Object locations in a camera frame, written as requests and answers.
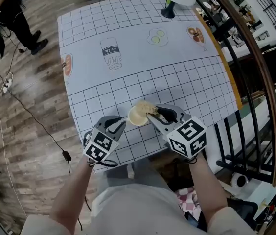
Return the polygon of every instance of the white cup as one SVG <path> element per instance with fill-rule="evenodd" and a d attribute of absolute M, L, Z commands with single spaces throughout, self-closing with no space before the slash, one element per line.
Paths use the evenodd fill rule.
<path fill-rule="evenodd" d="M 147 117 L 142 117 L 137 113 L 136 106 L 130 109 L 128 113 L 128 120 L 135 126 L 142 126 L 148 122 Z"/>

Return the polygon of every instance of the beige shirt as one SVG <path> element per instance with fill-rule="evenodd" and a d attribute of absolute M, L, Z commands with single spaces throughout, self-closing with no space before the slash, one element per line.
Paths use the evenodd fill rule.
<path fill-rule="evenodd" d="M 69 235 L 46 216 L 29 216 L 21 235 Z M 140 184 L 110 187 L 92 205 L 88 235 L 206 235 L 190 225 L 176 195 L 163 188 Z M 218 211 L 208 225 L 211 235 L 256 234 L 234 209 Z"/>

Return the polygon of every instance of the table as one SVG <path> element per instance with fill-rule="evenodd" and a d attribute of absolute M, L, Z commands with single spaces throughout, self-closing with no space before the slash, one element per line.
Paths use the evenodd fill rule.
<path fill-rule="evenodd" d="M 241 105 L 200 16 L 176 4 L 175 18 L 168 19 L 161 16 L 164 6 L 165 0 L 107 0 L 58 18 L 64 81 L 81 141 L 102 116 L 125 117 L 141 99 L 175 104 L 206 126 Z M 128 123 L 119 143 L 109 159 L 120 165 L 165 149 L 151 124 Z"/>
<path fill-rule="evenodd" d="M 212 9 L 212 6 L 210 4 L 208 4 L 207 2 L 203 2 L 203 5 L 208 9 Z"/>
<path fill-rule="evenodd" d="M 220 6 L 220 4 L 216 0 L 210 0 L 214 5 Z"/>

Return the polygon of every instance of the black pants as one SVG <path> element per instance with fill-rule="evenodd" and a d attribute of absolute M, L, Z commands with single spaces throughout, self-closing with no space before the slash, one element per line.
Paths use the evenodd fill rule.
<path fill-rule="evenodd" d="M 18 4 L 11 4 L 4 11 L 1 11 L 0 22 L 3 22 L 2 26 L 7 27 L 15 33 L 25 48 L 29 50 L 36 48 L 37 43 L 33 39 L 26 17 Z"/>

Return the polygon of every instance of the wooden floor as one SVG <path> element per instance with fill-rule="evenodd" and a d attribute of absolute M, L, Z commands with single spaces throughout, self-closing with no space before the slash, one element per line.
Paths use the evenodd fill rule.
<path fill-rule="evenodd" d="M 82 147 L 71 116 L 60 63 L 57 17 L 98 0 L 25 0 L 25 16 L 32 33 L 39 29 L 49 39 L 47 47 L 36 56 L 27 51 L 16 52 L 11 72 L 11 91 L 47 128 L 59 144 L 72 156 L 71 168 L 81 157 Z M 0 60 L 0 73 L 5 76 L 15 47 L 6 41 L 5 55 Z M 33 117 L 9 94 L 0 99 L 0 111 L 9 171 L 19 199 L 30 214 L 48 215 L 52 202 L 68 177 L 68 163 Z M 19 232 L 25 215 L 13 192 L 5 164 L 0 132 L 0 221 L 12 224 Z M 91 177 L 87 191 L 90 202 L 95 196 L 96 178 Z M 80 221 L 86 227 L 90 213 L 84 205 Z"/>

